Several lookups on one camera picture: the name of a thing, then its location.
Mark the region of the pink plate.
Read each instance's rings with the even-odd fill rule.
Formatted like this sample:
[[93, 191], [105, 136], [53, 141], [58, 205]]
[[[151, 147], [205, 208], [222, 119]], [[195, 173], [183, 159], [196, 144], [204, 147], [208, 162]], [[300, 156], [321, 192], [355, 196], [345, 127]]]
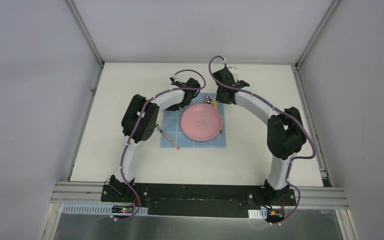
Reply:
[[190, 139], [198, 142], [216, 137], [223, 126], [221, 113], [212, 105], [198, 103], [188, 107], [180, 118], [180, 127]]

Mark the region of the pink handled fork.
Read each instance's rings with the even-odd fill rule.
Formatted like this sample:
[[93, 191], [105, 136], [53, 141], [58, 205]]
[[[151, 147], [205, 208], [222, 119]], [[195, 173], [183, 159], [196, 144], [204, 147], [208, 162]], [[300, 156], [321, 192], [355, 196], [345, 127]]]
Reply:
[[177, 150], [180, 150], [180, 146], [167, 134], [165, 133], [158, 124], [155, 125], [155, 129], [166, 139], [170, 142], [171, 145], [173, 145]]

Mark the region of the gold table knife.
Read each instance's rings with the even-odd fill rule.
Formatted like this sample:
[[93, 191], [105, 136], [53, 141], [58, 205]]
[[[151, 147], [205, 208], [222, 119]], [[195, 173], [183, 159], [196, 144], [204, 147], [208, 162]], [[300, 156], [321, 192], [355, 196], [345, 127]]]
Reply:
[[[212, 105], [213, 105], [213, 107], [217, 110], [217, 112], [218, 112], [220, 115], [222, 115], [222, 114], [220, 113], [219, 108], [218, 108], [218, 103], [217, 103], [217, 98], [216, 98], [216, 97], [214, 98], [214, 100], [213, 100], [213, 102], [212, 102]], [[222, 126], [220, 127], [219, 133], [220, 133], [220, 134], [223, 134], [223, 133], [224, 133], [224, 132], [223, 132], [223, 127], [222, 127]]]

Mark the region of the pink handled spoon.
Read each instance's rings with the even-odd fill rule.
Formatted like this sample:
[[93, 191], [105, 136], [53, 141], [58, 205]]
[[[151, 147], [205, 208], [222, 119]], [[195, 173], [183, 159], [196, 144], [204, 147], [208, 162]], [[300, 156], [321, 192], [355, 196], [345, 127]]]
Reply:
[[206, 95], [204, 100], [205, 100], [205, 104], [212, 105], [212, 99], [209, 95]]

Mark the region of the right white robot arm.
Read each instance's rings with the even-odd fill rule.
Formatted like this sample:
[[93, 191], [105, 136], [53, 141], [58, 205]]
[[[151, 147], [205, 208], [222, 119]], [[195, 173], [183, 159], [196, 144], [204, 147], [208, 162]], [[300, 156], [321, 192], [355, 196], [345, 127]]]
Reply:
[[228, 67], [210, 74], [218, 88], [217, 101], [237, 105], [252, 113], [267, 127], [266, 143], [272, 154], [270, 171], [264, 182], [264, 200], [276, 205], [289, 189], [288, 177], [294, 157], [307, 142], [301, 114], [295, 107], [280, 109], [258, 95], [244, 80], [236, 80]]

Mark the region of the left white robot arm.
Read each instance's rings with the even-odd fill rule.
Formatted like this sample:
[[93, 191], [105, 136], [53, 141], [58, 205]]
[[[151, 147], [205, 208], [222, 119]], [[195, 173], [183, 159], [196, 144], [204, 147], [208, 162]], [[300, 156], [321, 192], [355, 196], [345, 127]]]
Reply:
[[155, 129], [161, 111], [176, 111], [190, 104], [203, 88], [196, 79], [189, 78], [186, 82], [170, 79], [168, 89], [146, 98], [140, 94], [132, 97], [130, 104], [121, 120], [125, 142], [120, 164], [109, 181], [113, 195], [120, 202], [127, 202], [134, 193], [132, 186], [135, 176], [130, 168], [139, 142], [148, 140]]

